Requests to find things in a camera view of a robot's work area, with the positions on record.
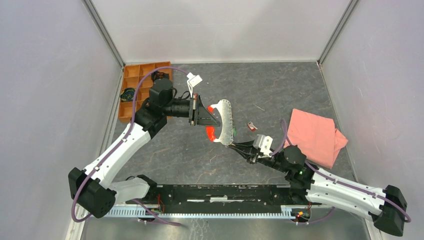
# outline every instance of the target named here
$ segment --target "white enclosure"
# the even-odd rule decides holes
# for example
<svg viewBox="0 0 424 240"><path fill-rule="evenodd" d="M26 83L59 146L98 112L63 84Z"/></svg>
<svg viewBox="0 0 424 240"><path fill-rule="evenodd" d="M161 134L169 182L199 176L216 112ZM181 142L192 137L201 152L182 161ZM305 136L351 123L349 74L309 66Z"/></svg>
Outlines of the white enclosure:
<svg viewBox="0 0 424 240"><path fill-rule="evenodd" d="M64 239L121 68L81 1L1 1L0 72L0 239Z"/></svg>
<svg viewBox="0 0 424 240"><path fill-rule="evenodd" d="M423 238L423 11L419 0L360 1L323 63L357 178L402 190L408 240Z"/></svg>
<svg viewBox="0 0 424 240"><path fill-rule="evenodd" d="M404 239L421 239L424 3L362 0L338 24L352 2L1 1L0 239L65 238L67 176L104 147L120 60L316 62L325 49L357 180L399 187L413 219Z"/></svg>
<svg viewBox="0 0 424 240"><path fill-rule="evenodd" d="M349 0L93 0L134 62L316 61Z"/></svg>

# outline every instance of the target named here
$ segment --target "pink cloth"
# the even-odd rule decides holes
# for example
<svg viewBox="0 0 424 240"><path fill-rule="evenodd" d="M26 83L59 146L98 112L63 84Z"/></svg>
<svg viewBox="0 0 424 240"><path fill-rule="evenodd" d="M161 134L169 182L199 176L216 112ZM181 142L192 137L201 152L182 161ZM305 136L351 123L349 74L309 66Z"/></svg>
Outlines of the pink cloth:
<svg viewBox="0 0 424 240"><path fill-rule="evenodd" d="M295 108L291 113L287 136L308 160L328 169L333 167L340 149L348 143L335 127L333 119Z"/></svg>

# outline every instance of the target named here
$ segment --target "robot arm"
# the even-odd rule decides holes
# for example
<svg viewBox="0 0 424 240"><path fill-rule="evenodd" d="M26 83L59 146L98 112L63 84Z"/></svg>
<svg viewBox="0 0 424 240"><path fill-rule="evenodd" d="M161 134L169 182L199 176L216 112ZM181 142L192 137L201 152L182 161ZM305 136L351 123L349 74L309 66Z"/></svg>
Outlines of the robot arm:
<svg viewBox="0 0 424 240"><path fill-rule="evenodd" d="M255 140L233 143L229 147L248 163L260 163L286 173L290 197L295 202L325 204L373 221L383 232L401 236L405 222L410 222L402 192L395 186L372 187L334 175L306 162L306 155L294 145L272 155L273 139L257 135Z"/></svg>
<svg viewBox="0 0 424 240"><path fill-rule="evenodd" d="M147 181L139 177L114 183L112 180L131 156L167 124L168 116L188 118L192 126L220 126L220 122L203 106L200 95L190 92L190 99L175 98L173 91L175 89L169 79L157 79L149 90L149 98L135 113L132 129L131 123L128 124L121 136L83 170L75 167L70 171L69 188L74 199L90 172L95 170L82 187L76 202L96 218L107 214L115 203L145 197L149 190Z"/></svg>

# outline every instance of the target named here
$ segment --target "orange compartment tray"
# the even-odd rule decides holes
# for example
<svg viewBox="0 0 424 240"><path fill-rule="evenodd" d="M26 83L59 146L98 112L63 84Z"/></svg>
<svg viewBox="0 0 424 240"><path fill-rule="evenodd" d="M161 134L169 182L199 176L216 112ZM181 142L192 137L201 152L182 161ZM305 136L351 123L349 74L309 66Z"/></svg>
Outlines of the orange compartment tray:
<svg viewBox="0 0 424 240"><path fill-rule="evenodd" d="M140 80L155 68L171 66L170 61L164 62L155 62L155 63L145 63L137 65L126 65L123 69L123 79L122 87L120 89L121 93L126 88L136 88ZM173 80L172 69L162 69L161 72L169 74L169 79ZM153 86L152 78L149 76L141 84L141 87L138 89L137 100L135 104L135 110L139 110L142 106L143 101L149 97L149 90ZM118 119L122 123L129 123L133 115L133 102L124 102L119 100L119 113Z"/></svg>

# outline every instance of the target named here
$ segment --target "gray floor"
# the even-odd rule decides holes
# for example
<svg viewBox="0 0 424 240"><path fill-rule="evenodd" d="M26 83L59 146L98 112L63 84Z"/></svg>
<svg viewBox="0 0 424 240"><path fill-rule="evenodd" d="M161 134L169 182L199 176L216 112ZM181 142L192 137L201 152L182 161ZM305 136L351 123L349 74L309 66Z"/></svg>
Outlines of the gray floor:
<svg viewBox="0 0 424 240"><path fill-rule="evenodd" d="M292 109L327 118L334 111L316 63L205 63L176 65L201 75L195 88L205 105L221 99L231 102L237 134L235 142L253 140L256 134L273 137L273 148L282 139L280 119L290 121ZM178 95L187 90L186 77L174 71ZM258 128L252 132L247 123ZM117 122L114 138L126 124ZM330 170L353 180L346 149ZM125 164L115 181L144 174L158 184L286 184L284 174L261 164L247 164L235 151L208 140L205 128L190 126L185 118L168 124Z"/></svg>
<svg viewBox="0 0 424 240"><path fill-rule="evenodd" d="M275 148L282 138L279 121L290 120L293 108L335 118L329 94L315 63L214 63L179 67L200 74L195 88L205 105L228 99L236 124L236 142L256 134L273 137ZM179 94L187 89L185 76L174 75ZM247 128L252 121L259 129ZM114 137L126 127L118 122ZM331 173L353 180L345 149ZM115 181L144 174L159 184L286 184L284 174L260 164L250 165L235 151L208 140L205 128L189 126L187 119L172 118L162 131L142 147L117 174ZM313 219L328 209L313 211ZM369 239L364 220L337 209L335 214L310 226L294 226L284 219L174 219L182 227L144 226L132 218L95 219L84 226L85 240L132 239Z"/></svg>

